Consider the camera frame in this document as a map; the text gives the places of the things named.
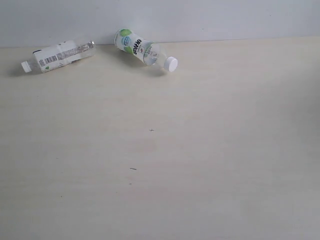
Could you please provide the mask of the green apple label bottle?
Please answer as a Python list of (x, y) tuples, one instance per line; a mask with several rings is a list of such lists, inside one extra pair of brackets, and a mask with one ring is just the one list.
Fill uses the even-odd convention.
[(146, 40), (130, 29), (118, 30), (114, 37), (114, 44), (119, 50), (133, 55), (146, 66), (159, 67), (170, 73), (178, 67), (178, 60), (173, 56), (168, 56), (159, 43)]

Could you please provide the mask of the clear bottle white barcode label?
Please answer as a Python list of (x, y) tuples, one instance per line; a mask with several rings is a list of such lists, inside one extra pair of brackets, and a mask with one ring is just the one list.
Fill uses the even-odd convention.
[(21, 66), (25, 73), (46, 73), (92, 57), (95, 51), (95, 42), (90, 39), (63, 41), (34, 51), (32, 58), (23, 61)]

